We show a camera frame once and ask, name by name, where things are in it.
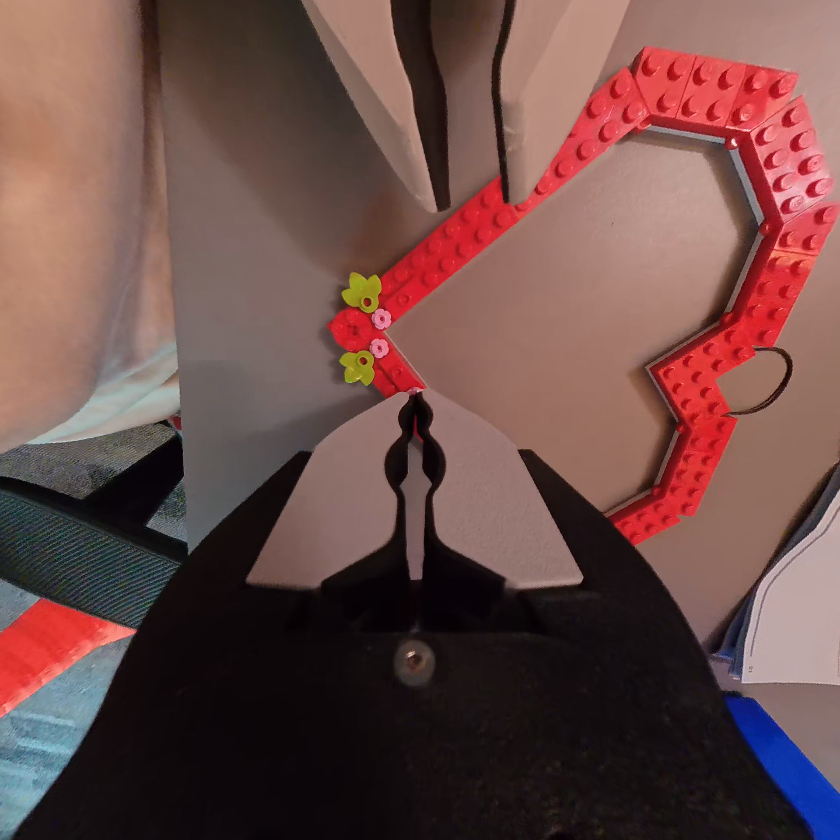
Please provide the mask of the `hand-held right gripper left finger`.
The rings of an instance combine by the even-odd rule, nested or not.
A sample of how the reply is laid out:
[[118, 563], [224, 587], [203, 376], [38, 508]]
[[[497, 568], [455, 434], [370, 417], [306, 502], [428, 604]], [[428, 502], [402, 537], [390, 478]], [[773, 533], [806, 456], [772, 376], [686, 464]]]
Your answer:
[[403, 483], [414, 408], [412, 395], [394, 395], [315, 447], [248, 584], [314, 590], [381, 550], [410, 578]]

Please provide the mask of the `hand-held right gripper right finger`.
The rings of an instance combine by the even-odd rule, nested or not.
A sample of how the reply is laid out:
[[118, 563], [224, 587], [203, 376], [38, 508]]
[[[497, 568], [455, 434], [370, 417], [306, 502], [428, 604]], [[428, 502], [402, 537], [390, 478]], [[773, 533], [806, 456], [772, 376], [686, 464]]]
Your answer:
[[517, 590], [579, 585], [583, 573], [515, 444], [441, 394], [419, 394], [430, 410], [427, 435], [443, 456], [432, 477], [435, 535]]

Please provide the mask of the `red brick heart frame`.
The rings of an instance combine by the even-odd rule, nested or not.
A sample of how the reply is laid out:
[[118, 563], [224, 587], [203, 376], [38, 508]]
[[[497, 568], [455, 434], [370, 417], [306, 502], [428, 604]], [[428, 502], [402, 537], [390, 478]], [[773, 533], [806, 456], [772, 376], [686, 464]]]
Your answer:
[[[506, 203], [498, 177], [380, 278], [380, 308], [393, 325], [631, 132], [653, 128], [723, 143], [759, 234], [720, 318], [646, 367], [676, 427], [653, 488], [608, 515], [632, 544], [697, 513], [737, 423], [718, 380], [758, 352], [778, 349], [838, 220], [811, 114], [803, 97], [793, 97], [797, 79], [786, 70], [645, 47], [632, 68], [591, 94], [528, 199]], [[329, 330], [343, 354], [388, 341], [372, 383], [384, 397], [425, 386], [371, 314], [344, 303]]]

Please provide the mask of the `open instruction booklet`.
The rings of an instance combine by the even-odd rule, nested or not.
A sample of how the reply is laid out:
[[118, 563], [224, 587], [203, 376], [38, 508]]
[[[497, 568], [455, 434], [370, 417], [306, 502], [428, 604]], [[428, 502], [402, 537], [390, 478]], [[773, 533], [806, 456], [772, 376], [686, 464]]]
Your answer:
[[713, 659], [743, 684], [839, 684], [839, 466], [735, 612]]

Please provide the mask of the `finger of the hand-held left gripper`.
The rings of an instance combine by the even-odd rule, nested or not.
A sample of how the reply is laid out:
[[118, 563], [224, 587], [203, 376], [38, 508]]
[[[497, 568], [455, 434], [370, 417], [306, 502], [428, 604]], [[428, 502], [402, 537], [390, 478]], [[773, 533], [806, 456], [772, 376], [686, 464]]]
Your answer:
[[523, 203], [594, 89], [628, 1], [507, 1], [491, 65], [502, 196]]
[[450, 208], [448, 106], [430, 1], [303, 4], [364, 125], [407, 191]]

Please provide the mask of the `blue plastic bin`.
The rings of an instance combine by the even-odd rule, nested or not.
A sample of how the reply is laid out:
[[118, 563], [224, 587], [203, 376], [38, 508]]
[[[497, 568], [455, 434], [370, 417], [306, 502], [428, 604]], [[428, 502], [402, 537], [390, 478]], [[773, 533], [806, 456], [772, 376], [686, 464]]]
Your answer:
[[726, 703], [763, 768], [812, 831], [839, 838], [839, 793], [755, 699], [727, 691]]

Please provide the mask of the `red floor tape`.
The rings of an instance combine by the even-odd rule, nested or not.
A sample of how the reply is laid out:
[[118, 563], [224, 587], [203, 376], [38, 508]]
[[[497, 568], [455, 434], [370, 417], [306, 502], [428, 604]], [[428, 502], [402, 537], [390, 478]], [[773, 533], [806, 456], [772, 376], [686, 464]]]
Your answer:
[[132, 628], [39, 599], [1, 632], [1, 715]]

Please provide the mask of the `person's beige clothed leg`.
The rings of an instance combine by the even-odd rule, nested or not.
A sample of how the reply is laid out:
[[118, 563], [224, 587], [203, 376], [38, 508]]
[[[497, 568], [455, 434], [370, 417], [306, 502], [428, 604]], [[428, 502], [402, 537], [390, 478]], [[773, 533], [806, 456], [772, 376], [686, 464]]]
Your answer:
[[157, 2], [1, 3], [1, 450], [180, 410]]

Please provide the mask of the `black mesh office chair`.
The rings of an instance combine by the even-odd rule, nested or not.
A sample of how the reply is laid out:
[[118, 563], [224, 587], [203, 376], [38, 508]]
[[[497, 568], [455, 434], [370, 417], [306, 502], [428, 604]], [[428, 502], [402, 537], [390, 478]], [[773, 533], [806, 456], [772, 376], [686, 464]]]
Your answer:
[[149, 527], [182, 481], [174, 434], [82, 499], [1, 478], [1, 573], [60, 606], [136, 629], [187, 558], [186, 542]]

